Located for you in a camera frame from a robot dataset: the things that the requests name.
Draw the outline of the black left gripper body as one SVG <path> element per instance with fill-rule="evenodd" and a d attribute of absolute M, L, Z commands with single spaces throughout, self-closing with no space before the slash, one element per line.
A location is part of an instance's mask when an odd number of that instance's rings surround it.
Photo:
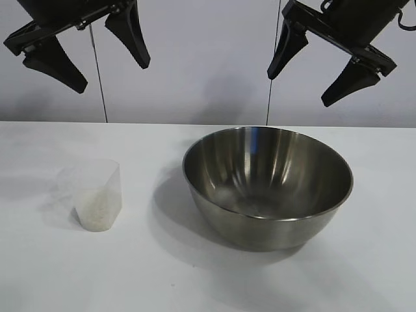
<path fill-rule="evenodd" d="M 83 30 L 92 22 L 108 17 L 113 5 L 120 1 L 19 1 L 32 21 L 10 34 L 4 45 L 19 55 L 27 46 L 76 27 Z"/>

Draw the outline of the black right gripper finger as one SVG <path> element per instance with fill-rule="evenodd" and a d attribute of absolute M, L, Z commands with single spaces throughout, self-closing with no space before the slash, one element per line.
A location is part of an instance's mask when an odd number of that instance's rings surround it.
<path fill-rule="evenodd" d="M 380 77 L 373 68 L 351 58 L 338 78 L 323 93 L 321 100 L 325 107 L 329 107 L 354 92 L 376 85 L 379 81 Z"/>
<path fill-rule="evenodd" d="M 306 28 L 297 22 L 283 22 L 280 38 L 267 75 L 275 79 L 289 61 L 308 44 Z"/>

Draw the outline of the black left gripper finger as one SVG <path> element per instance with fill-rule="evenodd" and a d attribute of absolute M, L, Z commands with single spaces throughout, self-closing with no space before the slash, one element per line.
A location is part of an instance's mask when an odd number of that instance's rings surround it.
<path fill-rule="evenodd" d="M 79 94 L 85 91 L 88 84 L 55 36 L 28 47 L 23 65 L 60 81 Z"/>
<path fill-rule="evenodd" d="M 137 1 L 120 1 L 113 5 L 105 26 L 127 48 L 141 68 L 148 68 L 150 54 L 140 27 Z"/>

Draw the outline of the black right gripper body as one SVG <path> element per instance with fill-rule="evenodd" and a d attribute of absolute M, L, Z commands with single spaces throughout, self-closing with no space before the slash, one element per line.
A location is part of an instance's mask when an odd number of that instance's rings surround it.
<path fill-rule="evenodd" d="M 297 22 L 383 76 L 396 64 L 371 42 L 403 8 L 402 1 L 323 1 L 317 11 L 299 1 L 288 1 L 283 22 Z"/>

